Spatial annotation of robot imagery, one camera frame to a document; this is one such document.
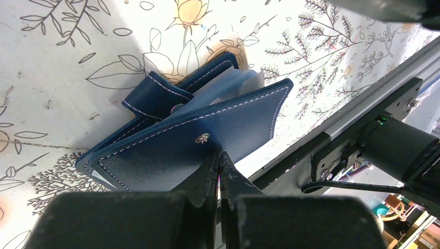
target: wallet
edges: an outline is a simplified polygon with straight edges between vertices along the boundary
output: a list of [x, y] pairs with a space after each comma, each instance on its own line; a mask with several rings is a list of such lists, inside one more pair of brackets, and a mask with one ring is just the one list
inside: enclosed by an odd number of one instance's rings
[[239, 69], [226, 52], [178, 85], [151, 71], [122, 102], [136, 117], [84, 153], [76, 169], [110, 190], [169, 191], [214, 154], [226, 151], [237, 162], [257, 150], [273, 137], [290, 79], [171, 115], [205, 94], [217, 98], [229, 81], [194, 93], [231, 67]]

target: wallet flap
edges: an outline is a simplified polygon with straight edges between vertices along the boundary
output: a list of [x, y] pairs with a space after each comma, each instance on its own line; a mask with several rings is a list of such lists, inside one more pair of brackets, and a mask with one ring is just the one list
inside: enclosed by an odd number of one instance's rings
[[164, 120], [92, 152], [77, 168], [84, 173], [96, 171], [106, 179], [98, 182], [119, 190], [171, 190], [213, 153], [227, 151], [236, 162], [268, 142], [292, 86], [285, 79]]
[[193, 97], [151, 71], [122, 104], [137, 115], [162, 121], [171, 114], [173, 107], [186, 104]]

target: white fabric surface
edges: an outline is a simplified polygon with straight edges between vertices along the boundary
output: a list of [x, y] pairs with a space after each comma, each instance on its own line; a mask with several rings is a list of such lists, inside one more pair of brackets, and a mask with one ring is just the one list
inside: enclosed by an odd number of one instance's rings
[[49, 201], [103, 191], [73, 161], [134, 115], [120, 102], [156, 70], [178, 82], [223, 51], [266, 84], [289, 77], [252, 175], [438, 34], [317, 0], [2, 0], [0, 248], [21, 248]]

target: orange flower print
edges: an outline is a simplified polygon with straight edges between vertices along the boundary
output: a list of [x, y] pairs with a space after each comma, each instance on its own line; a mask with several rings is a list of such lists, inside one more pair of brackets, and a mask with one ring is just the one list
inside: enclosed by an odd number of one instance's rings
[[210, 12], [206, 0], [178, 0], [176, 4], [177, 17], [174, 18], [167, 29], [175, 25], [183, 25], [185, 33], [189, 28], [192, 34], [193, 29], [191, 26], [199, 25], [197, 22]]
[[403, 23], [403, 33], [409, 32], [412, 28], [414, 28], [415, 25], [415, 23]]

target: bolt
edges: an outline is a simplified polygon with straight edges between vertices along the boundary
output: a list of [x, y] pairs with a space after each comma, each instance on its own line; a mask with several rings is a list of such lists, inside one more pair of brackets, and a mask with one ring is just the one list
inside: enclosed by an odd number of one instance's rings
[[333, 177], [333, 174], [329, 170], [324, 170], [324, 172], [322, 172], [322, 174], [321, 174], [322, 180], [330, 180], [330, 179], [332, 179], [332, 177]]
[[411, 99], [411, 101], [409, 101], [408, 103], [408, 107], [409, 108], [414, 108], [420, 105], [420, 102], [415, 100], [415, 99]]

